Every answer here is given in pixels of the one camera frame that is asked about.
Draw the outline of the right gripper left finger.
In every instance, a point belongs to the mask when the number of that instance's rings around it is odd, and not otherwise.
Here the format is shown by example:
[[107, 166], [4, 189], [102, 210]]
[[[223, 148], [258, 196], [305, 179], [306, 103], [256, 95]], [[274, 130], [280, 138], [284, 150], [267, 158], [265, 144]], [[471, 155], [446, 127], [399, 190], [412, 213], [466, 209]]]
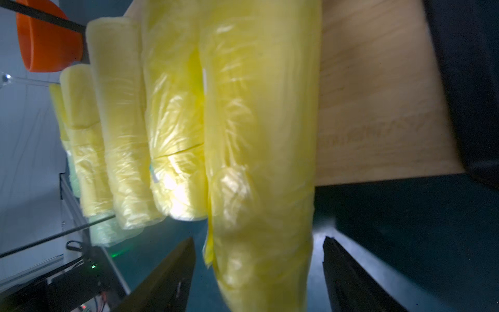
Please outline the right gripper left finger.
[[189, 237], [113, 311], [185, 311], [195, 264], [194, 239]]

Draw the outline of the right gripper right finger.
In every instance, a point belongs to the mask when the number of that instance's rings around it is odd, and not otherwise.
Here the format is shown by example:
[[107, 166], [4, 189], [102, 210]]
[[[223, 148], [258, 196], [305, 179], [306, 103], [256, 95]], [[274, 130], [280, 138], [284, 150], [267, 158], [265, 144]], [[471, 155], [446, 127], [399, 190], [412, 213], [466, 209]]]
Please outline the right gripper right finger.
[[333, 311], [405, 311], [332, 237], [323, 243], [323, 269]]

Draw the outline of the yellow roll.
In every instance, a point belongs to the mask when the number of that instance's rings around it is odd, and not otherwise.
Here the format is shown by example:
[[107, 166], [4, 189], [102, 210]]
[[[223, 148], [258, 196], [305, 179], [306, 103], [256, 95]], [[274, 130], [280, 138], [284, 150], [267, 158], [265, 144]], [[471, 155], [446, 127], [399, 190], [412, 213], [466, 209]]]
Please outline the yellow roll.
[[98, 18], [86, 39], [118, 223], [131, 230], [160, 222], [150, 189], [140, 26], [126, 17]]
[[313, 249], [320, 1], [203, 1], [209, 231], [231, 311], [305, 311]]
[[111, 211], [113, 195], [90, 66], [77, 64], [64, 69], [60, 83], [51, 84], [49, 93], [63, 148], [73, 160], [83, 215]]

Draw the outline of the yellow roll diagonal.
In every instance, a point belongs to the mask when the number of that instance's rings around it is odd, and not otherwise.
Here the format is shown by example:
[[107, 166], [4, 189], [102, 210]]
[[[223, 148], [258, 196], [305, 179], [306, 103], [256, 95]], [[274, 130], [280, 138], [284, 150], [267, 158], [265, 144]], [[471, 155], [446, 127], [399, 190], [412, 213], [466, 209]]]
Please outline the yellow roll diagonal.
[[142, 63], [151, 189], [176, 220], [207, 218], [198, 1], [145, 1]]

